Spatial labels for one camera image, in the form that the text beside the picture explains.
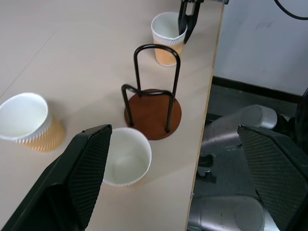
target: white table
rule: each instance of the white table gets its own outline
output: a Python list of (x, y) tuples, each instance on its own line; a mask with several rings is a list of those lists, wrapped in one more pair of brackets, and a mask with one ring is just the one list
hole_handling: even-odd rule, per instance
[[(179, 0), (5, 0), (0, 3), (0, 103), (21, 92), (45, 97), (66, 130), (65, 144), (38, 153), (0, 141), (0, 228), (72, 137), (101, 124), (126, 126), (120, 87), (136, 85), (133, 52), (152, 42), (151, 21)], [(153, 165), (134, 189), (103, 184), (87, 231), (184, 230), (199, 155), (222, 5), (202, 4), (184, 47), (179, 128), (151, 141)], [(172, 89), (175, 68), (139, 54), (142, 88)]]

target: round wooden base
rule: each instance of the round wooden base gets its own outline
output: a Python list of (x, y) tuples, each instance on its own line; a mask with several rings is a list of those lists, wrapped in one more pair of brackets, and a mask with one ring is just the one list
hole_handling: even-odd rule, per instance
[(134, 126), (129, 125), (126, 109), (125, 121), (128, 127), (142, 132), (149, 140), (161, 140), (170, 136), (180, 125), (182, 110), (177, 100), (173, 103), (170, 132), (166, 132), (169, 97), (167, 95), (141, 96), (135, 94), (128, 101)]

